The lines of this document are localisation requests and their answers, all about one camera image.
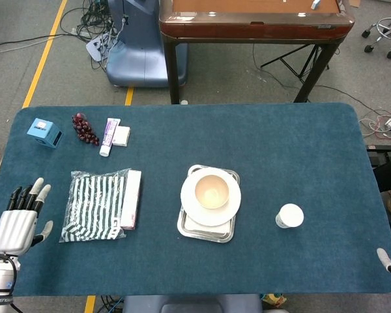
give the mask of small blue box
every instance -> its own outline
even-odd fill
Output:
[[[33,136],[38,143],[51,148],[57,147],[63,135],[57,125],[43,119],[35,119],[27,134]]]

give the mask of concrete floor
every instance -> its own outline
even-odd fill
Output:
[[[81,0],[71,0],[65,12],[80,7]],[[0,1],[0,42],[47,35],[50,32],[60,1],[28,0]],[[368,106],[391,112],[391,60],[386,53],[391,43],[382,42],[371,54],[364,46],[375,35],[363,39],[361,32],[382,17],[391,16],[391,3],[362,0],[354,8],[356,24],[340,46],[340,54],[330,62],[319,84],[336,87],[350,93]],[[67,29],[75,27],[77,15],[64,20]],[[33,79],[45,44],[39,44],[0,54],[0,152],[4,151],[8,132],[16,112],[21,108]],[[18,45],[2,46],[1,49]],[[293,46],[257,45],[255,58],[259,64],[291,50]],[[301,68],[308,51],[289,58]],[[299,87],[297,79],[275,63],[266,68],[284,85]],[[189,77],[182,88],[182,98],[190,104],[290,102],[295,88],[284,89],[270,75],[258,71],[252,61],[252,45],[193,44],[190,46]],[[30,106],[124,105],[125,88],[113,87],[101,70],[92,70],[82,42],[75,38],[57,38],[49,53]],[[310,95],[312,102],[346,102],[359,117],[368,112],[357,101],[336,91],[316,87]],[[167,89],[136,89],[132,105],[169,104]],[[391,145],[391,140],[374,136],[366,143]],[[24,312],[83,312],[85,297],[17,298]],[[290,312],[391,312],[388,295],[292,295],[287,309]]]

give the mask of metal tray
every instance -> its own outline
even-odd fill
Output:
[[[202,168],[208,168],[204,165],[193,165],[189,170],[187,176],[190,176],[195,171]],[[238,185],[240,184],[240,177],[235,171],[225,170],[232,175]],[[194,222],[184,211],[181,206],[181,210],[178,216],[177,228],[181,235],[201,240],[213,241],[215,243],[227,243],[233,238],[235,232],[235,219],[236,215],[228,222],[219,226],[204,226]]]

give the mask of grapes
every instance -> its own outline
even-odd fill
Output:
[[[72,126],[74,127],[78,139],[85,143],[91,143],[93,145],[100,145],[100,140],[93,132],[90,123],[82,113],[77,113],[72,116]]]

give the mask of black and white striped towel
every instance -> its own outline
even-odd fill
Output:
[[[126,237],[120,228],[128,170],[93,175],[71,172],[70,196],[59,242]]]

